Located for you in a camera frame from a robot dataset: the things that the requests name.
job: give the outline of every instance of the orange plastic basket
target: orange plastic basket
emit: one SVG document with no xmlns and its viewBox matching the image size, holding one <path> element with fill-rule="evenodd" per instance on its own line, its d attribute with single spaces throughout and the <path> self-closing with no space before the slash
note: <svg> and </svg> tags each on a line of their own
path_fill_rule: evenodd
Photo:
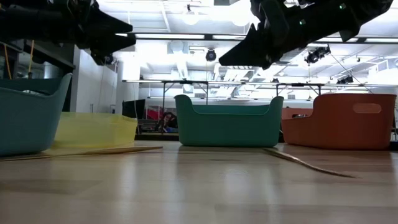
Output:
<svg viewBox="0 0 398 224">
<path fill-rule="evenodd" d="M 310 116 L 282 120 L 285 142 L 326 149 L 387 149 L 395 100 L 395 95 L 385 94 L 318 96 Z"/>
</svg>

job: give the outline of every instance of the camera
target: camera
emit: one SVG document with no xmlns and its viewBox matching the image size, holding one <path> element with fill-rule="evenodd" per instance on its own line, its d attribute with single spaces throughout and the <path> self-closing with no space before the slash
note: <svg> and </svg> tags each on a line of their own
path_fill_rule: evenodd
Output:
<svg viewBox="0 0 398 224">
<path fill-rule="evenodd" d="M 325 55 L 328 55 L 330 53 L 331 53 L 331 51 L 330 51 L 329 46 L 319 47 L 319 48 L 315 49 L 314 51 L 309 52 L 308 56 L 304 60 L 308 64 L 317 63 L 320 59 L 324 58 Z"/>
<path fill-rule="evenodd" d="M 351 75 L 337 80 L 337 84 L 350 84 L 353 82 L 354 82 L 354 79 Z"/>
<path fill-rule="evenodd" d="M 114 58 L 112 54 L 105 56 L 105 59 L 104 59 L 105 65 L 113 65 L 115 63 L 116 63 L 116 58 Z"/>
<path fill-rule="evenodd" d="M 212 61 L 216 60 L 216 58 L 217 58 L 217 54 L 214 51 L 214 49 L 209 49 L 206 54 L 206 61 L 212 62 Z"/>
</svg>

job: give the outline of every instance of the table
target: table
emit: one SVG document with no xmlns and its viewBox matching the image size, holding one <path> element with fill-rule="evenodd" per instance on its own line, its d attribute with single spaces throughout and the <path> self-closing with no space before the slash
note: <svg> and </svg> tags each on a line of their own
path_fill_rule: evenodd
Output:
<svg viewBox="0 0 398 224">
<path fill-rule="evenodd" d="M 0 162 L 0 223 L 398 223 L 398 157 L 279 144 L 321 174 L 262 149 L 184 147 Z"/>
</svg>

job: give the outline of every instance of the orange rope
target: orange rope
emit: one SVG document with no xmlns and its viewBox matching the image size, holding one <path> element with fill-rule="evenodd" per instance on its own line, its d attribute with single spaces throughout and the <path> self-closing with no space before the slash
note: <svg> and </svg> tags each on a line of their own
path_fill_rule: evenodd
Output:
<svg viewBox="0 0 398 224">
<path fill-rule="evenodd" d="M 10 78 L 10 80 L 12 80 L 11 70 L 10 70 L 10 63 L 8 62 L 7 46 L 5 44 L 4 44 L 4 53 L 6 54 L 6 63 L 7 63 L 8 77 Z"/>
<path fill-rule="evenodd" d="M 27 73 L 30 73 L 30 70 L 32 68 L 32 59 L 33 59 L 33 49 L 35 47 L 35 40 L 32 40 L 32 48 L 30 49 L 30 62 L 29 62 L 29 69 L 27 71 Z"/>
</svg>

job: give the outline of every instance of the yellow plastic bin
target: yellow plastic bin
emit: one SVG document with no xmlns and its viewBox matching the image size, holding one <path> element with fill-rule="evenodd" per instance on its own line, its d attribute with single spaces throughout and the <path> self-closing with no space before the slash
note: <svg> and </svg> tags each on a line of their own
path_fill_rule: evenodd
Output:
<svg viewBox="0 0 398 224">
<path fill-rule="evenodd" d="M 113 147 L 134 142 L 137 121 L 119 114 L 62 113 L 53 148 Z"/>
</svg>

